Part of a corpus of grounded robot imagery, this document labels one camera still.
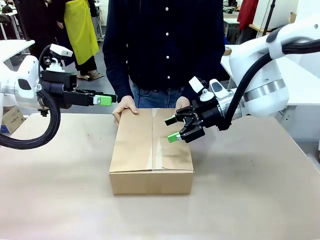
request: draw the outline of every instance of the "button-up shirt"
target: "button-up shirt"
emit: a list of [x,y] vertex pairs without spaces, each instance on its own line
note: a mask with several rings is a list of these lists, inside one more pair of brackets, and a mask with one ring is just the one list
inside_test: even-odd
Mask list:
[[120,101],[141,89],[184,87],[217,76],[225,51],[222,0],[109,0],[103,45],[107,77]]

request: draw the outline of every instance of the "box lid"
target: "box lid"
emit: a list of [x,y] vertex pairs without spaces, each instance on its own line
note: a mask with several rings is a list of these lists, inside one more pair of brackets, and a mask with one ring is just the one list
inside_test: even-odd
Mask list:
[[121,115],[110,173],[137,171],[193,171],[190,149],[184,141],[169,143],[167,136],[178,132],[183,123],[166,126],[174,109],[139,109]]

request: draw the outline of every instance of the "red jacket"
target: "red jacket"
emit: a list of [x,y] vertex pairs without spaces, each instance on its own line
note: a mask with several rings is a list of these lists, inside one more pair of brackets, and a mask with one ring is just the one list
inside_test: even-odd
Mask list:
[[239,29],[243,30],[252,24],[255,18],[259,0],[243,0],[237,21]]

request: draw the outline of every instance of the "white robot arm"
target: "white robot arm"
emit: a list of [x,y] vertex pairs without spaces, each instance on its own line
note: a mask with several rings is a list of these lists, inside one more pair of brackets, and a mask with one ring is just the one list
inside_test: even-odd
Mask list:
[[201,96],[165,121],[167,125],[184,122],[180,132],[168,137],[169,142],[188,143],[204,136],[204,127],[217,126],[223,131],[232,120],[247,114],[265,117],[283,110],[289,93],[273,60],[287,54],[320,52],[319,26],[320,17],[312,16],[241,44],[229,60],[235,89],[228,91],[213,79],[209,82],[210,92],[194,77],[189,83]]
[[117,101],[117,96],[113,94],[77,89],[77,76],[66,73],[61,67],[61,60],[72,54],[72,51],[62,46],[47,46],[39,58],[40,61],[45,59],[48,65],[46,70],[41,70],[37,58],[31,55],[26,56],[18,71],[11,71],[0,62],[0,123],[3,107],[34,108],[44,117],[50,112],[50,123],[42,136],[19,140],[0,134],[0,146],[19,150],[41,147],[58,131],[60,108],[68,109],[72,105],[110,106]]

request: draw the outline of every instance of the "yellow skirt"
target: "yellow skirt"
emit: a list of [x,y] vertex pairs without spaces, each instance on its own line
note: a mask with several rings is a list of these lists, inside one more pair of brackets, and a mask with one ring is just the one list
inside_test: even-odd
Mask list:
[[84,64],[99,52],[88,0],[72,0],[65,4],[64,22],[76,61]]

